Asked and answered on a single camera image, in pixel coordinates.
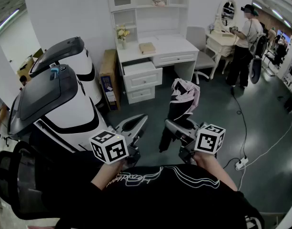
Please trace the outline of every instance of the forearm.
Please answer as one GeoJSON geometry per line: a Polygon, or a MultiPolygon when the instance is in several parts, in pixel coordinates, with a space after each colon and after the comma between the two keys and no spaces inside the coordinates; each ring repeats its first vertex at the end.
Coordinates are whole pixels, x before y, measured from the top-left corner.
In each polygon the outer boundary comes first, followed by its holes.
{"type": "Polygon", "coordinates": [[[108,183],[121,171],[123,164],[124,159],[110,165],[103,164],[91,183],[93,183],[100,190],[103,190],[108,185],[108,183]]]}
{"type": "Polygon", "coordinates": [[[3,104],[1,110],[0,110],[0,125],[4,121],[7,114],[7,106],[3,104]]]}
{"type": "Polygon", "coordinates": [[[246,36],[241,31],[232,31],[232,33],[242,40],[246,39],[246,36]]]}
{"type": "Polygon", "coordinates": [[[221,167],[219,162],[214,156],[199,157],[197,164],[207,170],[209,173],[217,177],[220,181],[229,186],[232,190],[238,191],[235,183],[226,173],[226,171],[221,167]]]}

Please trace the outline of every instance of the black cap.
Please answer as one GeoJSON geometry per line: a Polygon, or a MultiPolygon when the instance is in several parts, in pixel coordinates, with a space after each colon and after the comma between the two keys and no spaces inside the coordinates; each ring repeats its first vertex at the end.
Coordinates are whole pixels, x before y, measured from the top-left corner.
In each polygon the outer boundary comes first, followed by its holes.
{"type": "Polygon", "coordinates": [[[246,4],[245,7],[241,7],[241,10],[244,11],[245,13],[251,13],[253,15],[256,15],[255,8],[250,4],[246,4]]]}

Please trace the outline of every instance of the yellow flowers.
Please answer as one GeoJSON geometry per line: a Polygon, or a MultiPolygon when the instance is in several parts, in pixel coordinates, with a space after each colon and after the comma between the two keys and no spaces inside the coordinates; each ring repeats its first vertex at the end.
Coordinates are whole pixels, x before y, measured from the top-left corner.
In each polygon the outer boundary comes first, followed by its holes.
{"type": "Polygon", "coordinates": [[[130,31],[126,30],[125,26],[117,26],[116,28],[117,39],[125,40],[126,36],[130,34],[130,31]]]}

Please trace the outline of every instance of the cardboard box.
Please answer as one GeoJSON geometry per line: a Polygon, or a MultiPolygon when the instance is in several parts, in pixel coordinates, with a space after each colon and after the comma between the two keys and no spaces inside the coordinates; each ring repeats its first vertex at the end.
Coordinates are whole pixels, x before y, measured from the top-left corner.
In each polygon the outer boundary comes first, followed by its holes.
{"type": "Polygon", "coordinates": [[[30,72],[31,67],[35,63],[34,59],[32,57],[28,57],[20,66],[19,70],[17,71],[17,74],[19,78],[23,75],[26,76],[27,81],[29,82],[31,80],[30,75],[28,74],[30,72]]]}
{"type": "Polygon", "coordinates": [[[39,58],[42,54],[42,49],[39,49],[33,55],[30,55],[26,60],[24,60],[24,62],[19,67],[19,70],[17,71],[19,78],[25,75],[28,82],[31,80],[31,77],[29,75],[30,69],[32,68],[37,58],[39,58]]]}
{"type": "Polygon", "coordinates": [[[121,87],[119,85],[118,67],[116,66],[117,52],[115,49],[104,51],[100,69],[100,80],[104,96],[110,110],[120,110],[121,87]]]}

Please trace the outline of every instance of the flower vase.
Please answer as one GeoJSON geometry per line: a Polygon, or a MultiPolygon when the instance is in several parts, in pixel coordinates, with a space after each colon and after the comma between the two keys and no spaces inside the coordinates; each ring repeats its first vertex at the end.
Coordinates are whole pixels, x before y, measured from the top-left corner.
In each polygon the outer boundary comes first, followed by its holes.
{"type": "Polygon", "coordinates": [[[127,41],[126,41],[126,39],[121,40],[121,44],[122,44],[122,49],[127,49],[127,41]]]}

